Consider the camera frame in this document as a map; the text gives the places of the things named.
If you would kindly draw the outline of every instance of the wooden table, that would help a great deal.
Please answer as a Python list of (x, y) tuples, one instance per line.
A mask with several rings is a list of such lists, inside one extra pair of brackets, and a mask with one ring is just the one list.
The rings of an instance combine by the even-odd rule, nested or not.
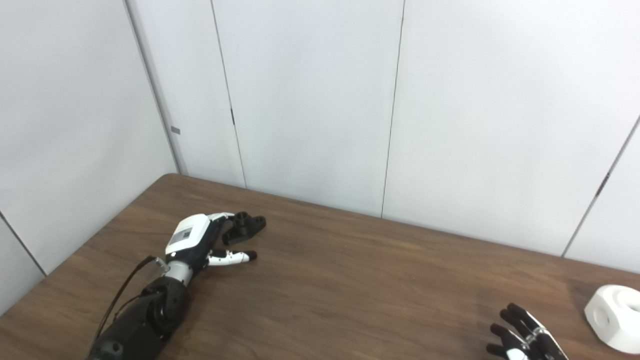
[[(640, 275), (178, 175), (160, 178), (0, 318), (0, 358), (84, 360), (122, 281), (163, 255), (180, 220), (242, 210), (267, 218), (234, 246), (258, 260), (195, 278), (187, 319), (160, 359), (496, 359), (484, 352), (499, 342), (488, 328), (509, 302), (572, 360), (636, 358), (599, 342), (582, 309), (599, 286), (640, 288)], [(158, 273), (143, 269), (120, 303)]]

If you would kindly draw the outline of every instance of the robotic finger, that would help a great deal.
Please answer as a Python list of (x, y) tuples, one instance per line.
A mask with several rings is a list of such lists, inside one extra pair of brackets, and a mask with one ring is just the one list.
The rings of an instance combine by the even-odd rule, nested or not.
[(226, 266), (256, 260), (255, 251), (212, 250), (209, 254), (209, 266)]

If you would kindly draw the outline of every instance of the label on robotic hand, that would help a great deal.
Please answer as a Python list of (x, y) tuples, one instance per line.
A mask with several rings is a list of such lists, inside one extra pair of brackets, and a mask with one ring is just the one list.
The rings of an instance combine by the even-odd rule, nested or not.
[(187, 240), (191, 235), (192, 229), (193, 229), (193, 226), (173, 234), (173, 236), (171, 237), (171, 240), (169, 240), (169, 245), (179, 243), (182, 240)]

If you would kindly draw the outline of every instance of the black fingertip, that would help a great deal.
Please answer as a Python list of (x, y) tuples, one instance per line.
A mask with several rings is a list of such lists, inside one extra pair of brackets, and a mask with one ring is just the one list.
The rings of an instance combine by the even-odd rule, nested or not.
[(491, 330), (493, 334), (500, 337), (502, 337), (502, 335), (504, 335), (506, 332), (509, 332), (507, 328), (505, 328), (502, 325), (498, 325), (496, 323), (491, 324), (491, 326), (489, 327), (489, 330)]
[(510, 303), (509, 305), (507, 305), (507, 310), (511, 311), (512, 313), (516, 313), (516, 314), (526, 314), (527, 311), (523, 308), (521, 308), (520, 306), (517, 306), (514, 303)]
[(252, 250), (244, 251), (244, 253), (249, 257), (249, 261), (256, 260), (258, 258), (258, 253)]

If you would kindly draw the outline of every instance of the robotic hand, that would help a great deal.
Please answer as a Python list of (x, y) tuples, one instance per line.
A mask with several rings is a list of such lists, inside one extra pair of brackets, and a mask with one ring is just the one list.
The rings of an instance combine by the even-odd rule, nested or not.
[[(255, 251), (214, 250), (223, 224), (233, 220), (234, 226), (223, 234), (225, 245), (247, 240), (266, 225), (264, 217), (247, 213), (197, 214), (181, 221), (165, 249), (165, 260), (149, 256), (129, 275), (107, 313), (100, 322), (88, 360), (153, 360), (186, 312), (187, 286), (208, 266), (245, 263), (257, 258)], [(127, 301), (122, 315), (116, 312), (113, 323), (101, 333), (116, 301), (133, 275), (147, 263), (155, 261), (164, 270), (162, 276)]]
[(551, 333), (525, 309), (509, 304), (500, 312), (500, 317), (510, 323), (522, 337), (493, 323), (491, 332), (500, 336), (502, 346), (487, 345), (489, 354), (506, 360), (568, 360)]

